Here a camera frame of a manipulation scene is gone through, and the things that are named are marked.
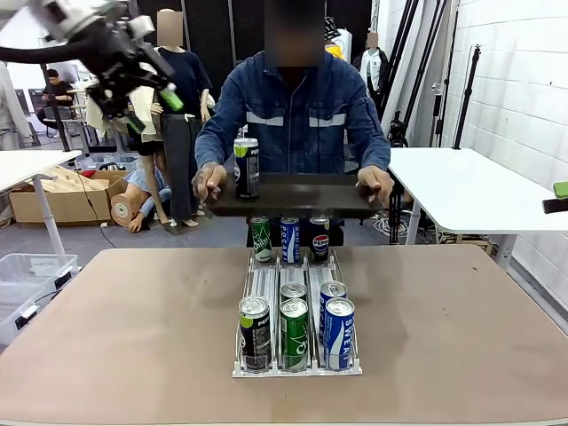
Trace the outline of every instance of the reflective stripe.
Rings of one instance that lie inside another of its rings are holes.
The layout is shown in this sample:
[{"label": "reflective stripe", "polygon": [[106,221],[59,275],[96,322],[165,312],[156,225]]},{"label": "reflective stripe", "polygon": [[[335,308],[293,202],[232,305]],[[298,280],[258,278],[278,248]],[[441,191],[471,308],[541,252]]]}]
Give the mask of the reflective stripe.
[{"label": "reflective stripe", "polygon": [[273,118],[260,118],[255,113],[248,111],[247,112],[247,122],[253,122],[256,124],[265,124],[267,126],[283,126],[284,125],[284,117],[273,117]]},{"label": "reflective stripe", "polygon": [[310,127],[332,127],[332,126],[343,126],[345,124],[346,114],[336,114],[331,117],[331,120],[317,119],[316,117],[310,117]]}]

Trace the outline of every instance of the beverage can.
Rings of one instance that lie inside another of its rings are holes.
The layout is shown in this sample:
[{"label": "beverage can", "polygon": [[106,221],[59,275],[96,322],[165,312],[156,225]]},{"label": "beverage can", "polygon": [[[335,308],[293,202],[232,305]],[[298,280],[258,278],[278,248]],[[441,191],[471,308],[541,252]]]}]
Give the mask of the beverage can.
[{"label": "beverage can", "polygon": [[349,368],[353,342],[355,305],[342,297],[329,299],[326,304],[326,334],[324,361],[331,370]]},{"label": "beverage can", "polygon": [[326,304],[333,297],[347,297],[347,287],[339,281],[327,281],[319,289],[319,330],[318,340],[323,343],[326,328]]},{"label": "beverage can", "polygon": [[297,217],[283,217],[280,221],[282,239],[282,261],[295,264],[300,260],[300,220]]},{"label": "beverage can", "polygon": [[250,231],[255,247],[255,259],[258,262],[268,262],[272,257],[272,243],[270,241],[270,224],[268,217],[252,217]]},{"label": "beverage can", "polygon": [[241,351],[247,369],[268,369],[272,359],[270,306],[261,296],[247,296],[239,303]]},{"label": "beverage can", "polygon": [[280,333],[284,369],[301,371],[307,367],[308,304],[298,298],[280,304]]},{"label": "beverage can", "polygon": [[329,258],[329,219],[310,219],[310,251],[314,262],[325,262]]},{"label": "beverage can", "polygon": [[307,302],[308,288],[299,282],[290,281],[280,288],[280,298],[282,302],[288,299],[302,299]]},{"label": "beverage can", "polygon": [[258,198],[260,169],[258,141],[253,138],[234,140],[234,185],[237,198]]}]

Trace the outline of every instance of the mannequin hand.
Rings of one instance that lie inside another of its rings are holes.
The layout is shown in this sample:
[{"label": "mannequin hand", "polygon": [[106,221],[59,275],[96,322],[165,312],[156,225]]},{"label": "mannequin hand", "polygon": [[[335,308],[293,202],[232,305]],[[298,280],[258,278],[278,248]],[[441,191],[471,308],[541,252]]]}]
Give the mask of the mannequin hand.
[{"label": "mannequin hand", "polygon": [[153,103],[150,106],[150,113],[154,114],[154,115],[161,114],[161,113],[163,113],[163,108],[160,106],[160,104]]},{"label": "mannequin hand", "polygon": [[227,180],[227,170],[216,162],[207,162],[201,167],[192,180],[193,193],[200,200],[205,200],[209,194],[216,200],[221,192],[219,187]]},{"label": "mannequin hand", "polygon": [[211,118],[211,115],[209,114],[209,110],[207,109],[207,107],[202,108],[201,109],[201,122],[203,124],[205,124],[209,118]]},{"label": "mannequin hand", "polygon": [[138,213],[138,215],[135,218],[133,218],[128,224],[128,232],[139,233],[140,229],[142,229],[143,220],[144,220],[144,215],[142,213]]},{"label": "mannequin hand", "polygon": [[373,191],[373,194],[369,196],[369,202],[372,202],[378,196],[384,207],[389,206],[389,196],[394,186],[394,181],[389,173],[382,171],[376,166],[366,166],[359,170],[357,178],[359,179],[359,185],[368,186]]}]

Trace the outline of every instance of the black can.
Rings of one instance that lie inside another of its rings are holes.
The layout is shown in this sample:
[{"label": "black can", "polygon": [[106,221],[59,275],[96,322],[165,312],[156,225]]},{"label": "black can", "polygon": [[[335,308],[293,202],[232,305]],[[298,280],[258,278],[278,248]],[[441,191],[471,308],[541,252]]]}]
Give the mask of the black can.
[{"label": "black can", "polygon": [[326,262],[329,259],[329,219],[310,219],[310,251],[314,262]]},{"label": "black can", "polygon": [[272,361],[270,306],[261,296],[247,296],[239,303],[241,351],[247,370],[265,371]]},{"label": "black can", "polygon": [[234,184],[237,198],[258,198],[258,141],[252,138],[234,140]]}]

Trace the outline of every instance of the blue can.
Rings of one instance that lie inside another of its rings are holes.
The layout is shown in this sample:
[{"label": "blue can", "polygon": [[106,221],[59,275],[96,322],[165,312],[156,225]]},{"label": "blue can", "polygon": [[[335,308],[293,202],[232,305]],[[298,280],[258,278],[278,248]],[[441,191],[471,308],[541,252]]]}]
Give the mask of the blue can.
[{"label": "blue can", "polygon": [[349,368],[353,342],[355,305],[341,297],[329,299],[326,304],[326,335],[323,346],[326,368]]},{"label": "blue can", "polygon": [[282,261],[295,264],[300,260],[300,220],[297,217],[283,217],[280,221],[282,238]]},{"label": "blue can", "polygon": [[347,287],[339,281],[327,281],[319,289],[319,331],[318,340],[323,344],[326,329],[326,304],[333,297],[347,297]]}]

